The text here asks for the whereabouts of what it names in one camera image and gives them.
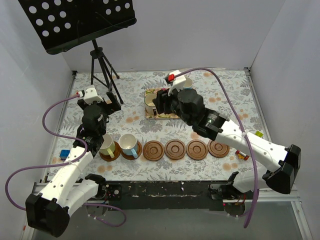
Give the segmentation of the cream mug with black handle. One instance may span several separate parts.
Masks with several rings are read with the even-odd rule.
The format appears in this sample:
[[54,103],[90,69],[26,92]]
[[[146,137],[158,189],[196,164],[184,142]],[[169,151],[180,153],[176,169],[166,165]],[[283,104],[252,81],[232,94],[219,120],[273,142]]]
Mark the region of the cream mug with black handle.
[[155,93],[149,93],[144,98],[144,105],[145,110],[149,115],[156,116],[157,115],[157,109],[155,104],[153,103],[153,100],[156,99],[157,95]]

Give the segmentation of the blue mug with white interior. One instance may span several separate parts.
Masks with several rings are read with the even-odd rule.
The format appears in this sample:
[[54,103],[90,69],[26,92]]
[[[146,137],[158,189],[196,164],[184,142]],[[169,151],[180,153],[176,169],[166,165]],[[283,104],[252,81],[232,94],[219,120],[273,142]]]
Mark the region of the blue mug with white interior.
[[189,77],[185,78],[185,82],[184,82],[184,89],[191,89],[193,87],[193,80]]

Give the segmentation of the yellow-green mug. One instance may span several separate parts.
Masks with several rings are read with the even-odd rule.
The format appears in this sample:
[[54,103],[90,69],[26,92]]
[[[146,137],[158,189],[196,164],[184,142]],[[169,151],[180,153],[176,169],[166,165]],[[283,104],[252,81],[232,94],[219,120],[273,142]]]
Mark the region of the yellow-green mug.
[[115,145],[115,142],[114,142],[112,136],[110,134],[106,133],[103,136],[103,143],[100,147],[99,152],[101,154],[103,154],[104,156],[114,158],[115,157],[115,154],[114,154],[115,150],[116,150],[116,145]]

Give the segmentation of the light blue mug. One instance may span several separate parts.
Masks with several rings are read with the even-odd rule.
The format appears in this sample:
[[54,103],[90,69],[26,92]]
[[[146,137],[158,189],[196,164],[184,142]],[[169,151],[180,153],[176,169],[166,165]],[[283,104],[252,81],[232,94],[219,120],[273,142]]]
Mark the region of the light blue mug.
[[138,142],[134,135],[130,133],[123,134],[119,138],[118,144],[126,156],[133,157],[134,159],[138,158]]

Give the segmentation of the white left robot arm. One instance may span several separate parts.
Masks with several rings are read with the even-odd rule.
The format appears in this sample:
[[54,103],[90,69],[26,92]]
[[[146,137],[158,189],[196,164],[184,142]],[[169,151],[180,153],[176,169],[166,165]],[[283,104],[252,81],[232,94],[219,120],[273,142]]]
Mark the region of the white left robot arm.
[[87,200],[101,200],[106,196],[106,180],[101,175],[89,174],[78,187],[74,187],[86,166],[99,152],[106,134],[109,116],[121,110],[115,95],[108,91],[107,103],[94,89],[79,92],[77,104],[83,110],[82,124],[65,161],[52,180],[37,194],[25,201],[28,225],[60,237],[70,217]]

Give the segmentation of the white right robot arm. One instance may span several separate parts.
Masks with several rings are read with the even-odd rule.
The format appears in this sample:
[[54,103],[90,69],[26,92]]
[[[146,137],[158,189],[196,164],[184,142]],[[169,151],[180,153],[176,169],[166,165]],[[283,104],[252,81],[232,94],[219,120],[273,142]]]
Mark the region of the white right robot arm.
[[242,132],[227,116],[205,107],[203,97],[191,88],[161,89],[153,103],[158,113],[177,115],[198,135],[239,150],[266,168],[266,171],[232,173],[226,183],[214,189],[216,195],[237,199],[254,187],[290,194],[301,165],[300,147],[294,144],[285,147]]

